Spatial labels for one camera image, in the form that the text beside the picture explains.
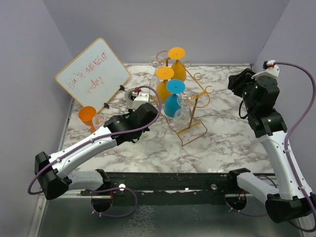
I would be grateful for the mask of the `blue goblet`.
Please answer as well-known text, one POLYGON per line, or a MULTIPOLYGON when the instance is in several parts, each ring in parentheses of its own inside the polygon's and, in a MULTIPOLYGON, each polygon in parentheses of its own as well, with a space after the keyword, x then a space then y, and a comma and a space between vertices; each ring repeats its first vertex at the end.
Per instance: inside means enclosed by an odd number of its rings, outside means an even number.
POLYGON ((164 113, 166 116, 173 118, 175 112, 181 108, 178 103, 179 94, 185 91, 185 84, 179 79, 171 79, 166 86, 167 90, 171 93, 167 97, 164 104, 164 113))

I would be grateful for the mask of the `yellow goblet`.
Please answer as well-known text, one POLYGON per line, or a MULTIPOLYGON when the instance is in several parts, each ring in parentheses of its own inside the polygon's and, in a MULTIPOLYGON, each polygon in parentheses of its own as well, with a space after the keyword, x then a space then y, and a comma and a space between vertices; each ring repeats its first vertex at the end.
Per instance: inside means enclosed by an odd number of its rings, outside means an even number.
POLYGON ((156 91, 164 104, 171 92, 167 89, 168 81, 174 76, 174 70, 170 67, 163 66, 157 69, 156 76, 162 81, 157 85, 156 91))
POLYGON ((183 82, 186 80, 186 70, 183 64, 180 62, 180 59, 182 59, 185 54, 185 50, 181 47, 174 47, 169 50, 168 57, 175 61, 171 66, 172 70, 174 71, 172 79, 179 79, 183 82))

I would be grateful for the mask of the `clear wine glass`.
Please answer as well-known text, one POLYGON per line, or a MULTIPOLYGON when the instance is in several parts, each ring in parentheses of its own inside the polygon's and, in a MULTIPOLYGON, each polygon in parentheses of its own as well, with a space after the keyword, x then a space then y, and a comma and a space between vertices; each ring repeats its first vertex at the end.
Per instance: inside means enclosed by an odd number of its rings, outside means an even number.
POLYGON ((156 89, 157 85, 159 84, 159 79, 157 77, 157 69, 162 67, 164 65, 164 59, 160 56, 152 56, 149 59, 149 64, 154 68, 154 74, 152 78, 150 79, 150 87, 153 89, 156 89))

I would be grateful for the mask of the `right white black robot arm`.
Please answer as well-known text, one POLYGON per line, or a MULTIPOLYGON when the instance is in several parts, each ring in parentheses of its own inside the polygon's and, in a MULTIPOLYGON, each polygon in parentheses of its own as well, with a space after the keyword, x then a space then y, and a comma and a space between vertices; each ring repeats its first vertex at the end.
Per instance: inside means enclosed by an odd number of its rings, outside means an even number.
POLYGON ((268 155, 278 186, 270 186, 250 171, 234 170, 227 188, 232 193, 249 192, 265 205, 274 222, 281 223, 311 214, 316 196, 290 149, 284 119, 274 109, 279 95, 278 72, 278 67, 257 74, 245 69, 229 76, 228 83, 228 89, 245 104, 248 123, 268 155))

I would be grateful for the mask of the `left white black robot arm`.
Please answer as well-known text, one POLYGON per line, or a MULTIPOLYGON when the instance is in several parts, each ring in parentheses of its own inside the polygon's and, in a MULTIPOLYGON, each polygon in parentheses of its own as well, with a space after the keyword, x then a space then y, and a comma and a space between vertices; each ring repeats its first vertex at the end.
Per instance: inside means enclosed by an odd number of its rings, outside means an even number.
POLYGON ((109 182, 103 170, 76 171, 76 168, 124 142, 136 143, 158 119, 160 112, 150 103, 144 103, 131 113, 112 116, 94 133, 64 150, 50 155, 45 152, 37 154, 35 175, 46 199, 58 198, 69 190, 105 194, 109 182))

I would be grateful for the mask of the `grey holder with marker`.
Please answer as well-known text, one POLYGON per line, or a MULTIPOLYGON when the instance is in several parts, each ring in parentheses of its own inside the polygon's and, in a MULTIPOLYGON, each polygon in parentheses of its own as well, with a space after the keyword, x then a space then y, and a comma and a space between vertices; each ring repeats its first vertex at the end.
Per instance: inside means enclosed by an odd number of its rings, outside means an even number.
POLYGON ((124 98, 125 98, 126 104, 129 108, 131 108, 133 106, 133 101, 138 96, 140 91, 142 91, 142 90, 131 88, 125 92, 124 98))

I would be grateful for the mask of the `green goblet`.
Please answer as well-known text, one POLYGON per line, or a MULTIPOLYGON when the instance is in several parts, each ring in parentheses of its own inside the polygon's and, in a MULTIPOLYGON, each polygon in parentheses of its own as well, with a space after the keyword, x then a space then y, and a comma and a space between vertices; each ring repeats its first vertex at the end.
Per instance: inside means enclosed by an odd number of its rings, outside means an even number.
MULTIPOLYGON (((137 118, 137 116, 133 114, 126 114, 124 116, 127 124, 127 130, 134 130, 142 127, 141 122, 137 118)), ((142 135, 142 131, 130 132, 124 135, 127 142, 136 143, 142 135)))

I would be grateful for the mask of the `whiteboard with red writing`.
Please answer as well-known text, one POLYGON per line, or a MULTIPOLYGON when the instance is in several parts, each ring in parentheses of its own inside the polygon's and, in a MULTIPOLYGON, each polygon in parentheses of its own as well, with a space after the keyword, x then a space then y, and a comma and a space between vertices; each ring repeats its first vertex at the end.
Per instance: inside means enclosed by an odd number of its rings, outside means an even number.
POLYGON ((103 38, 96 39, 56 76, 81 106, 99 112, 128 81, 130 72, 103 38))

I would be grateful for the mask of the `orange cup left back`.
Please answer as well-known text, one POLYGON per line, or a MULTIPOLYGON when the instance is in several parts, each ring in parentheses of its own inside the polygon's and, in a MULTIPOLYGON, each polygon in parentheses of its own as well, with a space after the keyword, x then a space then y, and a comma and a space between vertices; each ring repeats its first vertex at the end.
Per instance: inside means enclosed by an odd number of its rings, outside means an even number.
POLYGON ((80 109, 78 113, 79 119, 88 127, 90 127, 90 132, 95 132, 93 125, 93 118, 97 115, 96 109, 92 106, 84 106, 80 109))

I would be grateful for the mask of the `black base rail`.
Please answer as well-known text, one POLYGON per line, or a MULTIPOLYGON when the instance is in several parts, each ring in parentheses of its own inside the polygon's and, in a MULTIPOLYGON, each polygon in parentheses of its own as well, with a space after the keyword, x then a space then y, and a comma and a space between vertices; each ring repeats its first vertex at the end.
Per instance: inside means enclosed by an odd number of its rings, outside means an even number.
POLYGON ((114 206, 224 205, 225 196, 237 196, 235 177, 246 168, 228 173, 123 173, 108 172, 100 193, 81 191, 81 196, 114 206))

